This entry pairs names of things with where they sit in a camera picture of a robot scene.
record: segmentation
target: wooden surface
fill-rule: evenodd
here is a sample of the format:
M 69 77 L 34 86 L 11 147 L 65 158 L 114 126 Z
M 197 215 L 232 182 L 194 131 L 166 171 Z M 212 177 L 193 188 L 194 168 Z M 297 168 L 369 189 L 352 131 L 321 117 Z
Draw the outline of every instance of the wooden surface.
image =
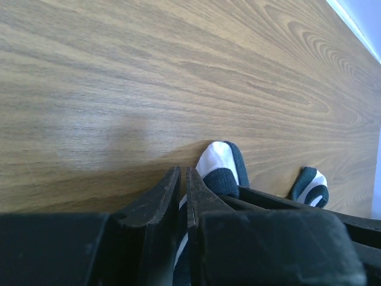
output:
M 225 139 L 370 214 L 381 66 L 324 0 L 2 0 L 0 31 L 2 212 L 116 210 Z

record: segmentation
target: wood grain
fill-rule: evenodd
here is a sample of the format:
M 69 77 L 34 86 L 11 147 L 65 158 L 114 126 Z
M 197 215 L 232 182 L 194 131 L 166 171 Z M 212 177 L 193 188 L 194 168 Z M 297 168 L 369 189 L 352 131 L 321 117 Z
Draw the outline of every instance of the wood grain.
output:
M 0 211 L 113 211 L 214 140 L 369 216 L 381 66 L 325 1 L 1 1 Z

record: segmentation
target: black and white fabric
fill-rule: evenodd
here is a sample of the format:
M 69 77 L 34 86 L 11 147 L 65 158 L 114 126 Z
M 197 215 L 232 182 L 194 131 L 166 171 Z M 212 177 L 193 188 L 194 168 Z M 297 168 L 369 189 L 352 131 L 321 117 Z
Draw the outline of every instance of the black and white fabric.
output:
M 315 168 L 304 167 L 291 189 L 291 200 L 323 208 L 328 198 L 326 177 Z
M 245 162 L 239 148 L 231 142 L 216 141 L 210 144 L 202 153 L 196 170 L 206 186 L 217 195 L 229 195 L 238 198 L 238 185 L 249 187 L 249 179 Z M 188 233 L 186 195 L 179 204 L 179 239 L 173 285 L 190 285 L 188 260 Z

